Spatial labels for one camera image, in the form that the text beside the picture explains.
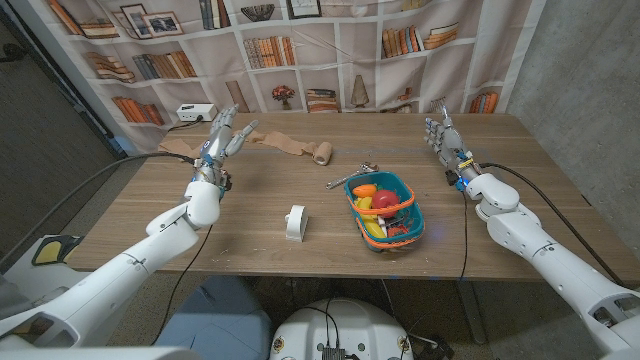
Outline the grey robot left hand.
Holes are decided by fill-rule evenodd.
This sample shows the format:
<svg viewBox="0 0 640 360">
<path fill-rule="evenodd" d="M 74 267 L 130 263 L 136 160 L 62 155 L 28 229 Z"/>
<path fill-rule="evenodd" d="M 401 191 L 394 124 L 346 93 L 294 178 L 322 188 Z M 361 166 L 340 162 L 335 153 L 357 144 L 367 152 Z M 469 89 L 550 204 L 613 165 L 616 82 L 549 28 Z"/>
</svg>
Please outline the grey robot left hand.
<svg viewBox="0 0 640 360">
<path fill-rule="evenodd" d="M 210 136 L 201 148 L 193 181 L 227 185 L 227 175 L 223 174 L 222 169 L 225 160 L 241 150 L 246 138 L 259 125 L 258 120 L 253 120 L 243 130 L 233 134 L 232 125 L 238 108 L 238 105 L 226 108 L 214 118 Z"/>
</svg>

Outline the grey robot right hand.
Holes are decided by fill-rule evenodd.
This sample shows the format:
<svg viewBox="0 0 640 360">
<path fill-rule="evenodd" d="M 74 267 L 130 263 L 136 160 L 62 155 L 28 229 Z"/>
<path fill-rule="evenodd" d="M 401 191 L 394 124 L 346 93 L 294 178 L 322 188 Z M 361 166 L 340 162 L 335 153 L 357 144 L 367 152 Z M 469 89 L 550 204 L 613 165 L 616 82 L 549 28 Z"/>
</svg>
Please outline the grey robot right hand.
<svg viewBox="0 0 640 360">
<path fill-rule="evenodd" d="M 441 113 L 442 122 L 425 119 L 427 135 L 424 140 L 446 168 L 447 182 L 450 185 L 459 184 L 466 187 L 471 180 L 481 175 L 481 170 L 454 127 L 445 106 L 441 107 Z"/>
</svg>

